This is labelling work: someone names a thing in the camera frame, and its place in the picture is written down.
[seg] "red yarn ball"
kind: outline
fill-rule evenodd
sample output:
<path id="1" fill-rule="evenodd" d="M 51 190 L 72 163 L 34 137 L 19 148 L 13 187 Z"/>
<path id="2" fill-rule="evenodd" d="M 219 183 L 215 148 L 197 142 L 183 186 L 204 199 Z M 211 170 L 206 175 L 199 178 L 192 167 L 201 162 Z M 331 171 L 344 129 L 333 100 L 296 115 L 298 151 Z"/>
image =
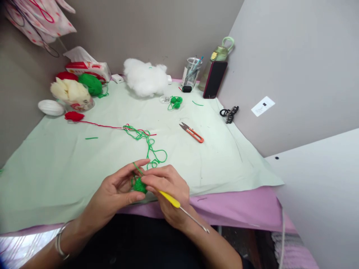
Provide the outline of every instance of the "red yarn ball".
<path id="1" fill-rule="evenodd" d="M 84 114 L 80 114 L 76 111 L 70 111 L 65 114 L 65 120 L 80 121 L 84 116 Z"/>
<path id="2" fill-rule="evenodd" d="M 60 72 L 56 75 L 59 79 L 63 80 L 63 79 L 71 79 L 71 80 L 76 80 L 79 81 L 79 77 L 73 73 L 70 72 Z"/>

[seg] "phone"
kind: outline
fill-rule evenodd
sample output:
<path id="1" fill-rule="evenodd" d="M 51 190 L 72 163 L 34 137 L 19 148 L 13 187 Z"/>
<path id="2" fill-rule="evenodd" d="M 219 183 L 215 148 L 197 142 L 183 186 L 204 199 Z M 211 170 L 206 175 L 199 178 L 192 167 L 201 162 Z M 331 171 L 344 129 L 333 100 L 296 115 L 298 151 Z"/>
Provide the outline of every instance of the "phone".
<path id="1" fill-rule="evenodd" d="M 225 71 L 227 69 L 228 62 L 214 61 L 211 65 L 211 69 L 208 74 L 205 90 L 203 92 L 203 98 L 214 99 L 220 89 L 222 80 L 224 78 Z"/>

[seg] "silver bangle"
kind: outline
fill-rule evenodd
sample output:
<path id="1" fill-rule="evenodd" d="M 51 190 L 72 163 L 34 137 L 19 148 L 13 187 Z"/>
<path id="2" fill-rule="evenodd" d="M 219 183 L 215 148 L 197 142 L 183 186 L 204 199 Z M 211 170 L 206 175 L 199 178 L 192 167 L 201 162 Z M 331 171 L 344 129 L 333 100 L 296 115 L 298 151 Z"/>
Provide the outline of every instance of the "silver bangle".
<path id="1" fill-rule="evenodd" d="M 60 257 L 62 258 L 62 260 L 66 260 L 70 254 L 65 254 L 60 247 L 60 241 L 61 241 L 61 234 L 64 231 L 66 225 L 71 222 L 72 220 L 66 222 L 60 229 L 60 231 L 58 232 L 58 234 L 56 235 L 56 239 L 55 239 L 55 249 L 57 251 L 57 253 L 60 255 Z"/>

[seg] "black hair clip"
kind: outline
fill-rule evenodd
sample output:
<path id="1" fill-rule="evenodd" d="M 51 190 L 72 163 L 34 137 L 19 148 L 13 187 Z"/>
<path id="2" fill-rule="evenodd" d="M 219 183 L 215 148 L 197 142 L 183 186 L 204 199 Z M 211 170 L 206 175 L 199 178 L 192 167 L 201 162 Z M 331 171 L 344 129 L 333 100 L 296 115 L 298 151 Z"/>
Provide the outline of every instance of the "black hair clip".
<path id="1" fill-rule="evenodd" d="M 225 119 L 226 123 L 232 123 L 234 119 L 234 115 L 238 112 L 238 110 L 239 110 L 239 106 L 234 106 L 232 107 L 232 109 L 222 109 L 220 111 L 220 115 L 222 117 L 227 117 Z"/>

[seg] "light green cloth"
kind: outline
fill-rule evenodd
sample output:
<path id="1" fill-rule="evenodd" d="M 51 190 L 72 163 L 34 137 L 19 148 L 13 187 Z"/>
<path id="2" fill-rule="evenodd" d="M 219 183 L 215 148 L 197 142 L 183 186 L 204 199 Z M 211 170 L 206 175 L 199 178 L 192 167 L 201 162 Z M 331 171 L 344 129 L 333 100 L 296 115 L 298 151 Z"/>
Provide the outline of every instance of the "light green cloth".
<path id="1" fill-rule="evenodd" d="M 187 181 L 191 195 L 283 184 L 237 127 L 225 123 L 217 99 L 203 99 L 198 89 L 183 93 L 178 86 L 168 87 L 171 95 L 183 97 L 183 103 L 180 109 L 167 111 L 168 105 L 158 97 L 138 98 L 126 83 L 112 81 L 110 95 L 96 98 L 83 120 L 115 127 L 128 123 L 156 133 L 153 148 L 168 153 L 161 165 L 172 164 Z M 204 143 L 184 131 L 181 122 L 199 133 Z M 136 141 L 123 130 L 45 116 L 0 177 L 0 233 L 77 217 L 107 175 L 145 158 L 146 153 L 145 139 Z"/>

